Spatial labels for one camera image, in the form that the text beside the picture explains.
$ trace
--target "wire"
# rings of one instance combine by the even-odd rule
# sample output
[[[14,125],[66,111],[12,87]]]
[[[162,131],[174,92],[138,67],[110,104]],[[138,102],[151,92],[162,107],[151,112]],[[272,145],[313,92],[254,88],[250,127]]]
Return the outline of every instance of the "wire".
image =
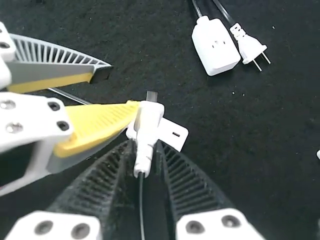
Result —
[[[228,23],[233,26],[236,24],[236,21],[230,16],[230,14],[227,12],[227,10],[222,6],[222,4],[219,2],[219,0],[212,0],[216,7],[219,9],[219,11],[222,13],[224,18],[228,21]]]
[[[140,231],[141,240],[145,240],[145,226],[144,226],[144,212],[143,212],[143,189],[144,189],[144,178],[145,174],[143,172],[138,173],[139,179],[139,215],[140,215]]]
[[[90,105],[91,104],[91,102],[88,102],[88,101],[86,101],[86,100],[84,100],[84,99],[82,99],[80,97],[74,96],[74,95],[72,95],[70,93],[67,93],[66,91],[60,90],[59,88],[56,88],[56,87],[48,88],[48,90],[51,91],[51,92],[54,92],[56,94],[59,94],[59,95],[61,95],[63,97],[66,97],[68,99],[71,99],[71,100],[73,100],[73,101],[75,101],[75,102],[77,102],[79,104],[83,104],[83,105]]]
[[[202,13],[201,13],[201,11],[200,11],[200,8],[199,8],[199,6],[198,6],[198,4],[197,4],[196,0],[191,0],[191,1],[192,1],[192,4],[193,4],[193,7],[194,7],[194,10],[195,10],[195,12],[196,12],[196,14],[197,14],[198,18],[201,18],[203,15],[202,15]]]

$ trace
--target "black fabric surface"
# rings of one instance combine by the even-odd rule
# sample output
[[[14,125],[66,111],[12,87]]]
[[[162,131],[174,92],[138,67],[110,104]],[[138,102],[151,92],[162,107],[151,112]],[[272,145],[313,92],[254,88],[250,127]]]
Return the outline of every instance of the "black fabric surface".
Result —
[[[202,7],[212,6],[202,2]],[[196,18],[187,0],[3,0],[0,21],[11,33],[114,65],[105,82],[63,88],[87,101],[142,100],[146,90],[157,91],[165,117],[189,130],[183,153],[266,239],[315,239],[320,217],[320,2],[222,3],[268,46],[272,64],[257,60],[263,72],[239,63],[208,77],[191,40]],[[215,8],[204,13],[222,18]],[[1,197],[1,237],[18,217],[45,209],[92,161]]]

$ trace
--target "white extension cord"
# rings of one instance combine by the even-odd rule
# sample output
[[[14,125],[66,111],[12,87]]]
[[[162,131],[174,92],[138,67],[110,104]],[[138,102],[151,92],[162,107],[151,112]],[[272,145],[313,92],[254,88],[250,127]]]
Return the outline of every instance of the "white extension cord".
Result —
[[[241,57],[221,20],[201,16],[196,23],[192,40],[206,73],[214,76],[233,69]]]

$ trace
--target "bolt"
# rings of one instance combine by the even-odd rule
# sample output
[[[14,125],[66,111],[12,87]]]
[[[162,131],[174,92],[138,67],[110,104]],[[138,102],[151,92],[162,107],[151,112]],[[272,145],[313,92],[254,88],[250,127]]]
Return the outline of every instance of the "bolt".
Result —
[[[17,134],[19,132],[22,132],[24,127],[18,122],[12,122],[9,123],[5,129],[10,134]]]
[[[72,229],[71,236],[74,239],[84,239],[89,235],[89,233],[90,233],[89,225],[86,223],[80,223]]]
[[[56,124],[62,131],[67,131],[69,129],[69,124],[65,121],[58,121]]]
[[[54,223],[52,221],[42,221],[34,229],[35,234],[44,235],[50,232]]]
[[[16,107],[16,103],[12,100],[0,101],[0,108],[2,109],[14,109]]]
[[[189,234],[202,234],[205,231],[204,226],[198,221],[189,221],[185,229]]]
[[[58,111],[60,109],[60,105],[54,101],[48,102],[48,105],[52,109],[52,111]]]
[[[0,49],[8,49],[10,48],[10,45],[6,42],[0,42]]]
[[[224,216],[221,221],[222,224],[227,228],[237,228],[241,225],[239,219],[232,215]]]

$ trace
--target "black cord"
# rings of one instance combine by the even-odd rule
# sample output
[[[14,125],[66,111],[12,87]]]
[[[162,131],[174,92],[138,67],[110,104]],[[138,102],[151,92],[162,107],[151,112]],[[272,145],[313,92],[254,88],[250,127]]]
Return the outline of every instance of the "black cord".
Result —
[[[192,1],[192,4],[193,4],[193,7],[194,7],[194,10],[195,10],[195,12],[196,12],[196,14],[197,14],[198,18],[201,18],[203,15],[202,15],[202,13],[201,13],[201,11],[200,11],[200,7],[198,6],[198,4],[197,4],[196,0],[191,0],[191,1]]]
[[[227,12],[227,10],[222,6],[222,4],[219,2],[219,0],[212,0],[216,7],[219,9],[219,11],[222,13],[224,18],[228,21],[228,23],[233,26],[236,24],[236,21],[230,16],[230,14]]]
[[[143,172],[138,173],[139,179],[139,215],[140,215],[140,231],[141,240],[145,240],[145,226],[144,226],[144,212],[143,212],[143,189],[144,189],[144,178],[145,174]]]

